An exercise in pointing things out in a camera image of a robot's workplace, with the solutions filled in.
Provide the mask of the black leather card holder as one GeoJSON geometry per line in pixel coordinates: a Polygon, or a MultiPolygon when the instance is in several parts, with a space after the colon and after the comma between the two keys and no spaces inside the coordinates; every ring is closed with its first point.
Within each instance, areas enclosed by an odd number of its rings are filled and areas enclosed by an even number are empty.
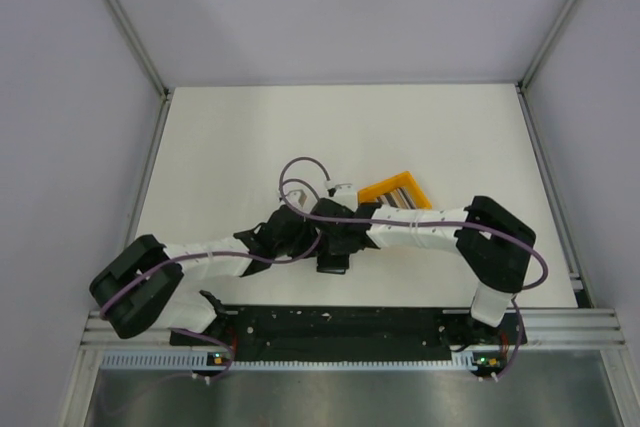
{"type": "Polygon", "coordinates": [[[350,255],[319,254],[316,271],[321,274],[344,275],[350,268],[350,255]]]}

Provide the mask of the yellow plastic bin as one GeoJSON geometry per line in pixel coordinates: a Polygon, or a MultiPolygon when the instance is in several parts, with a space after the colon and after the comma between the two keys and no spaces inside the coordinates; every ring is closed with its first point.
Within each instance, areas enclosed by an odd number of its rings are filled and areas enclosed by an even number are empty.
{"type": "Polygon", "coordinates": [[[409,171],[365,187],[358,192],[359,204],[371,202],[401,209],[432,209],[430,200],[409,171]]]}

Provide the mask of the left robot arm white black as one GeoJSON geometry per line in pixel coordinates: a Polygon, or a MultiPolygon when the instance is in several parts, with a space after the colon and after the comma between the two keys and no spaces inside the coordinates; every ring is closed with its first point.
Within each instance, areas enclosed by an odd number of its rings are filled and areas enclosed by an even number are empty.
{"type": "Polygon", "coordinates": [[[212,344],[226,334],[227,321],[206,280],[249,277],[312,257],[320,243],[316,228],[284,205],[268,221],[218,240],[167,244],[145,234],[92,280],[89,292],[122,339],[150,328],[183,329],[212,344]]]}

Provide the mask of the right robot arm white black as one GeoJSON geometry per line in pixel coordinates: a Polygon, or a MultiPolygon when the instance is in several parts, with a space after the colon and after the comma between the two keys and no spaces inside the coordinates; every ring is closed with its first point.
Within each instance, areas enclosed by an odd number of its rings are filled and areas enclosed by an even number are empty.
{"type": "Polygon", "coordinates": [[[366,202],[350,209],[323,198],[310,223],[325,238],[322,252],[346,258],[364,249],[415,247],[460,256],[478,279],[466,327],[487,343],[504,327],[511,300],[524,289],[535,232],[493,199],[476,196],[452,210],[403,209],[366,202]]]}

